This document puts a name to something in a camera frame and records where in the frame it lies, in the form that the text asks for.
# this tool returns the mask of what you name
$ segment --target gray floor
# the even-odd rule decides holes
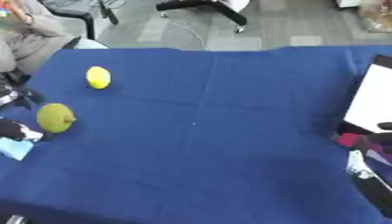
[[[98,40],[110,47],[172,47],[221,51],[258,51],[280,46],[385,45],[391,34],[368,33],[356,10],[337,10],[334,0],[253,0],[242,12],[248,18],[243,34],[211,9],[173,10],[161,18],[154,6],[159,0],[127,0],[116,9],[119,25],[99,17]],[[89,10],[86,2],[71,8]],[[83,33],[80,22],[67,20],[67,29]]]

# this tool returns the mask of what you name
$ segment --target chair leg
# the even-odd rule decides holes
[[[169,10],[177,10],[177,9],[185,9],[192,8],[201,5],[206,5],[208,1],[205,0],[170,0],[164,3],[158,3],[156,8],[157,11],[169,11]]]
[[[118,18],[116,14],[110,8],[106,7],[102,0],[99,0],[98,3],[100,5],[102,17],[108,18],[112,25],[118,25]]]
[[[248,20],[246,17],[244,17],[240,13],[230,9],[229,7],[227,7],[224,3],[221,3],[220,1],[216,1],[216,2],[207,1],[207,5],[213,7],[216,11],[223,14],[225,17],[233,20],[233,22],[237,23],[239,26],[245,26],[248,23]]]
[[[95,40],[94,18],[90,14],[88,14],[83,18],[83,20],[86,23],[87,38]]]

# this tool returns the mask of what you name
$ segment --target green fruit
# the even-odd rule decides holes
[[[43,130],[51,133],[64,132],[75,122],[74,112],[60,103],[46,104],[38,110],[37,122]]]

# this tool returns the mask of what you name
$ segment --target lemon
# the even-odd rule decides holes
[[[51,133],[64,132],[75,121],[74,112],[61,103],[46,104],[37,112],[37,123]]]
[[[92,66],[87,71],[87,81],[92,88],[105,88],[110,84],[110,72],[103,67]]]

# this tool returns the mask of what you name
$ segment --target pink object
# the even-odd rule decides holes
[[[339,136],[338,143],[346,147],[353,147],[355,146],[356,141],[358,141],[358,139],[360,138],[362,138],[367,142],[367,147],[371,151],[375,151],[381,158],[384,158],[385,160],[387,160],[389,163],[392,164],[392,154],[385,153],[384,150],[382,149],[382,145],[378,143],[370,143],[366,136],[358,135],[354,133],[345,133]]]

